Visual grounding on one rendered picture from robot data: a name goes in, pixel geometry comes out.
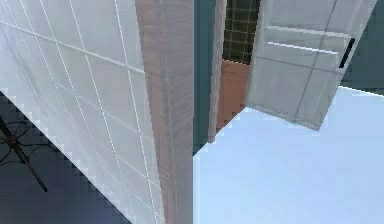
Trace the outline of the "white room door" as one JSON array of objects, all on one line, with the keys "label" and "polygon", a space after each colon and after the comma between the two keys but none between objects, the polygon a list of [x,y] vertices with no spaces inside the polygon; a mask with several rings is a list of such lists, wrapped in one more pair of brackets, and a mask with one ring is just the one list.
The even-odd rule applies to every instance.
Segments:
[{"label": "white room door", "polygon": [[246,104],[319,130],[377,1],[261,0]]}]

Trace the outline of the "black thin pole stand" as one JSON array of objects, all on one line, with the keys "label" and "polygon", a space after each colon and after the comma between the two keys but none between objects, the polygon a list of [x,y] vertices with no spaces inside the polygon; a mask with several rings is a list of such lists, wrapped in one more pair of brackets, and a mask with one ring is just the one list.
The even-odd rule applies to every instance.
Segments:
[{"label": "black thin pole stand", "polygon": [[25,152],[22,150],[23,144],[19,141],[19,138],[25,135],[29,131],[29,129],[26,129],[23,133],[18,135],[17,131],[11,132],[8,126],[9,126],[9,123],[6,123],[0,117],[0,132],[2,133],[2,136],[0,137],[0,145],[7,145],[9,147],[8,153],[0,159],[0,166],[11,164],[11,161],[7,161],[7,158],[10,156],[12,152],[14,152],[16,156],[19,158],[18,163],[25,165],[27,169],[30,171],[30,173],[32,174],[32,176],[34,177],[34,179],[37,181],[39,186],[42,188],[42,190],[44,192],[47,192],[48,188],[44,184],[43,180],[39,177],[36,170],[31,165],[30,157],[27,156]]}]

